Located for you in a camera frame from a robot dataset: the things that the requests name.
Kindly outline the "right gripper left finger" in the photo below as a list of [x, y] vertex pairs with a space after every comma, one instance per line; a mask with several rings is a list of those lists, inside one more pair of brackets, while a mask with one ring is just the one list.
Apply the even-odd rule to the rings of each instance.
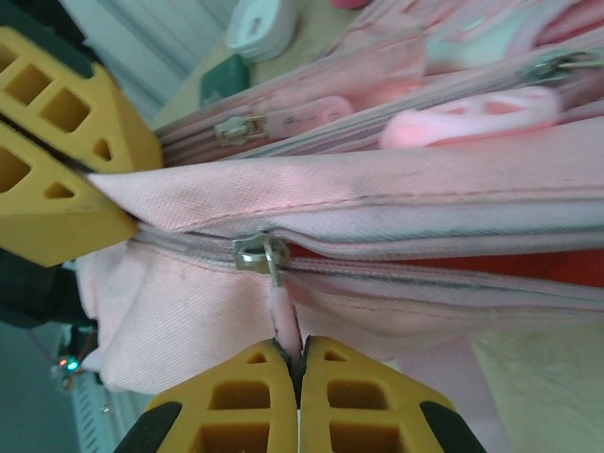
[[298, 453], [297, 389], [275, 340], [155, 395], [113, 453]]

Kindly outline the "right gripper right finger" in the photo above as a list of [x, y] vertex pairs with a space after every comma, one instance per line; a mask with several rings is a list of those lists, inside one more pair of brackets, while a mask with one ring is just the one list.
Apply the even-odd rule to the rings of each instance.
[[486, 453], [440, 392], [329, 337], [306, 340], [299, 453]]

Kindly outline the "small white plastic box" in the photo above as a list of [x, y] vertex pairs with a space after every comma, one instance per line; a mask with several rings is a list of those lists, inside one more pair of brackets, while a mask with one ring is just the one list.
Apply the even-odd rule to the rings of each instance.
[[257, 63], [280, 56], [291, 43], [299, 17], [295, 0], [240, 0], [226, 31], [226, 46]]

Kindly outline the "green circuit board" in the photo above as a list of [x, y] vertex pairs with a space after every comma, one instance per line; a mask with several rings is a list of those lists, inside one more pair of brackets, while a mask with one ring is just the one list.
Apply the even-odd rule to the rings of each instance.
[[245, 60], [238, 55], [230, 56], [201, 76], [199, 104], [201, 107], [214, 104], [250, 86], [250, 72]]

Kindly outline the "pink student backpack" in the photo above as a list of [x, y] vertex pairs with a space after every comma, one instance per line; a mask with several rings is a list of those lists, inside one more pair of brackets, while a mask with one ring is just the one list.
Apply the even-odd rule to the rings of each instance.
[[113, 391], [216, 379], [283, 403], [261, 370], [351, 352], [444, 393], [513, 453], [471, 345], [604, 319], [604, 0], [376, 0], [325, 55], [161, 128], [164, 165], [93, 175], [138, 221], [78, 259]]

